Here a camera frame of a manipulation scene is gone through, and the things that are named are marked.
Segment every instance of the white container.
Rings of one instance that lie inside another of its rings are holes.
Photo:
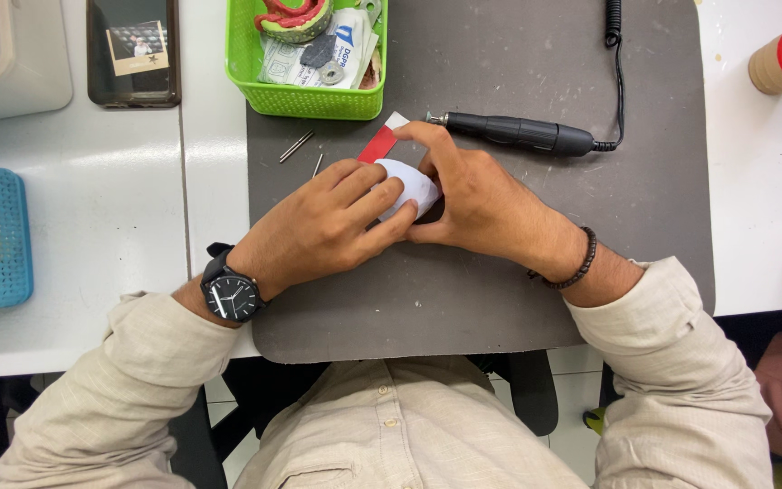
[[[59,0],[0,0],[0,118],[71,100]]]

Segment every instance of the white paper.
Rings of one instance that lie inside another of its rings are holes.
[[[397,177],[403,181],[403,194],[397,198],[397,201],[390,209],[385,211],[382,216],[379,216],[380,221],[385,221],[393,216],[411,198],[418,202],[418,217],[423,216],[439,200],[439,189],[436,188],[436,185],[427,175],[419,172],[416,168],[395,159],[377,159],[374,164],[384,166],[388,178]]]
[[[289,44],[262,34],[264,61],[258,81],[301,87],[358,88],[379,41],[369,24],[365,10],[340,9],[334,12],[328,29],[321,34],[337,37],[332,56],[342,66],[344,77],[333,85],[321,83],[318,69],[300,64],[300,55],[310,43]]]

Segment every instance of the white table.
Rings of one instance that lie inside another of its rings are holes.
[[[782,5],[707,0],[699,12],[717,314],[782,309],[782,96],[746,75],[750,54],[782,32]],[[183,102],[171,110],[93,105],[85,4],[63,0],[63,13],[74,99],[0,121],[0,166],[27,186],[36,270],[34,296],[0,310],[0,375],[67,369],[98,345],[120,293],[173,291],[202,271],[208,244],[249,226],[246,105],[223,70],[225,3],[180,0]],[[151,139],[136,136],[147,127]],[[248,327],[240,339],[235,357],[258,354]]]

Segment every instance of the black cable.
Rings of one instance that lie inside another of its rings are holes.
[[[617,141],[594,141],[594,151],[614,151],[623,142],[624,116],[626,112],[626,87],[623,80],[623,67],[620,65],[620,47],[623,36],[620,34],[620,0],[606,0],[606,48],[614,50],[614,72],[617,75],[617,127],[620,134]]]

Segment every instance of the brown bracelet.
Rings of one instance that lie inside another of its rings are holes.
[[[596,233],[587,226],[581,226],[581,229],[587,233],[587,254],[584,257],[584,264],[582,264],[581,268],[578,269],[578,272],[575,272],[575,275],[566,282],[555,283],[548,280],[547,278],[542,277],[542,283],[544,283],[549,289],[559,291],[561,289],[570,287],[574,283],[581,280],[581,278],[584,278],[587,272],[590,271],[590,264],[593,263],[593,259],[596,257]],[[527,276],[530,279],[540,277],[539,273],[532,270],[527,272]]]

